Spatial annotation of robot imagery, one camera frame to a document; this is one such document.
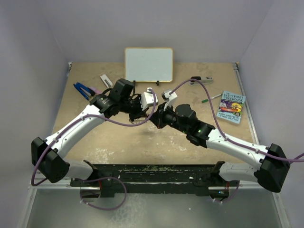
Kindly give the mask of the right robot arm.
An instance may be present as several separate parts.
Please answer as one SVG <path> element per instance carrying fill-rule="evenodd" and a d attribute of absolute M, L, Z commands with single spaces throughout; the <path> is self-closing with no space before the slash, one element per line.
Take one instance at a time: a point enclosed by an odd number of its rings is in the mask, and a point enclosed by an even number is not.
<path fill-rule="evenodd" d="M 215 185 L 222 186 L 227 181 L 251 181 L 268 191 L 281 191 L 290 164 L 280 146 L 257 145 L 221 133 L 213 125 L 199 120 L 189 104 L 176 108 L 161 104 L 151 121 L 159 129 L 169 126 L 184 133 L 196 146 L 224 152 L 243 161 L 242 164 L 224 162 L 211 174 Z"/>

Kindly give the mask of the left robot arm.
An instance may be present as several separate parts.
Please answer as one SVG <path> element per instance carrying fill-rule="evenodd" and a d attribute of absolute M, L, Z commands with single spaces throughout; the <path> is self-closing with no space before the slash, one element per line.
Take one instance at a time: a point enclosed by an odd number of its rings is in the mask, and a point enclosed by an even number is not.
<path fill-rule="evenodd" d="M 157 97 L 149 88 L 142 94 L 131 95 L 135 90 L 134 83 L 119 79 L 113 88 L 97 94 L 85 109 L 63 129 L 46 139 L 35 138 L 31 143 L 31 159 L 34 171 L 40 171 L 45 179 L 56 183 L 63 179 L 75 178 L 86 186 L 93 186 L 100 178 L 98 169 L 88 161 L 68 161 L 69 151 L 91 130 L 119 112 L 126 113 L 134 120 L 146 117 L 149 107 L 156 107 Z"/>

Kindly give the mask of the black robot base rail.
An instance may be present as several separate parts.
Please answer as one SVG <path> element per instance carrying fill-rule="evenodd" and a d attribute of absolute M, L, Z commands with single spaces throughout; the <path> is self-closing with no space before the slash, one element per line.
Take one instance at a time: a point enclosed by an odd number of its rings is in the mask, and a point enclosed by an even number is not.
<path fill-rule="evenodd" d="M 211 165 L 142 165 L 95 164 L 95 179 L 85 183 L 72 179 L 73 187 L 80 187 L 84 197 L 113 197 L 116 193 L 194 194 L 226 199 L 229 189 L 238 181 L 226 181 L 219 175 L 222 161 Z"/>

